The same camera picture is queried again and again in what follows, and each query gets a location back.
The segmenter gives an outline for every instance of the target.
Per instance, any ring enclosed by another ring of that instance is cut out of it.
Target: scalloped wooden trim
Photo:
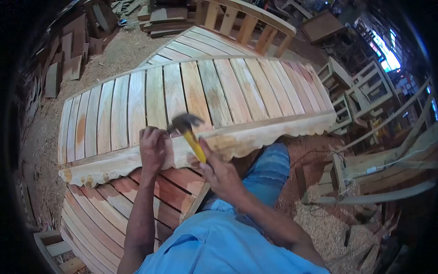
[[[251,122],[197,134],[204,137],[211,149],[225,161],[241,158],[262,146],[274,143],[282,135],[322,134],[336,121],[334,110],[318,114],[302,114]],[[166,143],[167,158],[163,169],[190,167],[187,156],[193,153],[182,136]],[[70,184],[95,187],[109,180],[126,176],[141,166],[138,146],[75,161],[60,166],[59,176]]]

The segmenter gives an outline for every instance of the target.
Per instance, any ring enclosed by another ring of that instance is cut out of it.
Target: hammer head
[[[167,131],[169,133],[173,133],[178,130],[181,134],[183,134],[186,131],[192,131],[192,125],[198,127],[200,124],[203,123],[204,120],[202,120],[198,116],[184,113],[177,115],[172,119],[172,124],[167,127]]]

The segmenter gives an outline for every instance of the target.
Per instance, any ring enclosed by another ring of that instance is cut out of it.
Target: hand
[[[156,127],[140,130],[140,155],[143,174],[157,174],[166,158],[165,140],[167,131]]]
[[[239,208],[248,197],[249,191],[243,185],[233,164],[225,163],[219,156],[212,152],[204,139],[199,139],[199,144],[207,157],[207,164],[200,163],[204,179],[210,183],[213,192],[222,200]]]

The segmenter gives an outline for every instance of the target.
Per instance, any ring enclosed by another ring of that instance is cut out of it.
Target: wooden chair
[[[220,6],[225,6],[226,11],[221,26],[217,31],[215,25],[218,17],[218,10],[221,8]],[[245,18],[235,40],[239,44],[248,47],[247,44],[257,22],[259,20],[263,21],[267,25],[260,35],[254,50],[257,53],[264,55],[268,51],[269,45],[274,40],[275,36],[280,31],[283,32],[286,37],[278,47],[274,56],[277,58],[281,57],[290,44],[290,41],[292,41],[292,38],[295,36],[297,30],[284,20],[258,8],[255,5],[240,0],[199,0],[196,7],[195,24],[198,26],[203,25],[205,28],[213,32],[234,39],[233,37],[230,37],[230,33],[239,12],[244,13]]]

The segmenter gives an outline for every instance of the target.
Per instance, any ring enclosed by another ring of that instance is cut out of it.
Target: yellow hammer handle
[[[199,145],[199,141],[192,131],[186,131],[183,133],[184,139],[186,139],[187,143],[189,143],[190,147],[193,149],[196,157],[200,160],[201,163],[206,163],[207,158],[205,157],[204,151],[202,151],[201,146]]]

